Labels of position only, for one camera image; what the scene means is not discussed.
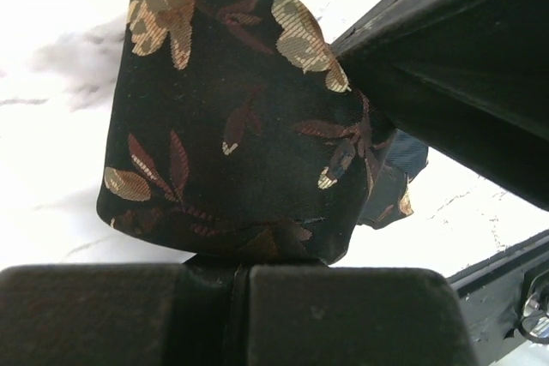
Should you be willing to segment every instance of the gold leaf pattern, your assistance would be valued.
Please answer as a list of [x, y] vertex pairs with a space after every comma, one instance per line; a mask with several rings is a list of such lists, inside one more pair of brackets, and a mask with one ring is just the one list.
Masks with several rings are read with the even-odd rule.
[[406, 191], [404, 192], [404, 196], [401, 198], [398, 207], [401, 209], [404, 216], [410, 216], [413, 214], [412, 205], [410, 204], [410, 195], [408, 193], [408, 186], [406, 186]]
[[223, 151], [223, 153], [228, 156], [229, 154], [231, 154], [232, 152], [234, 152], [236, 150], [236, 148], [238, 147], [238, 143], [233, 143], [231, 146], [229, 146], [227, 144], [226, 141], [223, 142], [223, 144], [221, 145], [221, 150]]
[[324, 42], [322, 29], [299, 0], [274, 0], [274, 19], [284, 28], [276, 48], [291, 64], [306, 72], [328, 71], [326, 87], [342, 93], [350, 90], [347, 75]]
[[195, 0], [130, 0], [127, 23], [130, 25], [133, 52], [147, 56], [156, 52], [170, 34], [172, 60], [184, 69], [190, 58], [190, 21]]
[[239, 25], [253, 26], [257, 23], [261, 23], [261, 17], [254, 15], [247, 15], [246, 13], [228, 13], [225, 16], [226, 21], [233, 21]]
[[319, 189], [327, 189], [331, 188], [337, 183], [337, 179], [332, 179], [331, 177], [328, 177], [329, 168], [325, 167], [323, 171], [320, 173], [320, 177], [318, 178], [318, 188]]
[[104, 180], [107, 189], [126, 201], [148, 201], [151, 198], [151, 189], [147, 181], [133, 171], [119, 171], [106, 167]]

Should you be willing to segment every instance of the brown leaf pattern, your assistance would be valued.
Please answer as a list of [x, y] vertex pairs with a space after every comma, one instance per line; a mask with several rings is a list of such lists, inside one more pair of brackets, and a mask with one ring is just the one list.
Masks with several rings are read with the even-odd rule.
[[170, 160], [170, 178], [175, 193], [180, 200], [183, 200], [183, 192], [189, 179], [189, 159], [181, 140], [173, 130], [170, 133]]
[[261, 134], [261, 122], [253, 111], [253, 102], [262, 89], [263, 87], [253, 88], [243, 104], [233, 110], [226, 120], [223, 143], [221, 144], [221, 150], [226, 156], [234, 152], [240, 145], [246, 127], [255, 135]]
[[103, 178], [106, 188], [126, 201], [148, 201], [151, 198], [147, 181], [133, 171], [106, 167]]
[[194, 8], [195, 0], [130, 0], [127, 23], [133, 52], [139, 56], [156, 52], [169, 33], [173, 64], [184, 69], [190, 58]]
[[166, 195], [171, 196], [174, 199], [173, 192], [167, 183], [160, 177], [160, 174], [156, 171], [156, 166], [153, 160], [148, 156], [137, 139], [130, 135], [128, 137], [128, 146], [130, 148], [131, 163], [136, 169], [152, 184], [159, 187], [166, 192]]
[[303, 73], [328, 71], [326, 87], [334, 92], [350, 90], [349, 81], [334, 53], [324, 42], [315, 17], [299, 0], [274, 0], [271, 13], [284, 31], [276, 48]]
[[353, 162], [355, 155], [358, 154], [365, 162], [368, 190], [371, 195], [381, 168], [372, 149], [381, 148], [388, 143], [384, 142], [380, 145], [371, 143], [370, 105], [364, 94], [360, 92], [358, 94], [362, 101], [362, 119], [351, 126], [316, 119], [306, 120], [293, 126], [293, 129], [302, 135], [329, 139], [328, 144], [336, 145], [329, 165], [321, 171], [318, 178], [319, 189], [328, 189], [336, 184]]
[[254, 26], [262, 21], [261, 17], [250, 14], [256, 5], [257, 0], [242, 0], [220, 8], [216, 18], [225, 24], [229, 32], [241, 42], [257, 51], [271, 55], [273, 51], [244, 28], [244, 26]]

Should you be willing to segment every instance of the brocade fabric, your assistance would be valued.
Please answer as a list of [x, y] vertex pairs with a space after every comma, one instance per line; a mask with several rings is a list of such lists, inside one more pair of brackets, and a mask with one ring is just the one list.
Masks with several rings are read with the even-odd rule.
[[98, 214], [203, 255], [338, 261], [395, 132], [367, 95], [299, 0], [130, 0]]

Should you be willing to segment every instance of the white marble surface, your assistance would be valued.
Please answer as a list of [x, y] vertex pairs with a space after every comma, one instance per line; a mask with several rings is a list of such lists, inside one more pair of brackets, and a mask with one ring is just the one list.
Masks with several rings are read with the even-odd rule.
[[[379, 0], [303, 1], [332, 41]], [[190, 257], [119, 234], [95, 214], [127, 2], [3, 0], [0, 269]], [[435, 151], [410, 195], [412, 217], [382, 231], [357, 228], [336, 266], [451, 275], [549, 228], [549, 213]]]

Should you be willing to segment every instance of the black frame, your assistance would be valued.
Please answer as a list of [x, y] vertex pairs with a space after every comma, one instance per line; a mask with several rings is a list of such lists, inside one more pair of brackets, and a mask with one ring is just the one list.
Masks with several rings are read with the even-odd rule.
[[549, 230], [448, 278], [460, 298], [473, 347], [488, 366], [526, 340], [516, 330], [524, 302], [525, 276], [549, 262]]

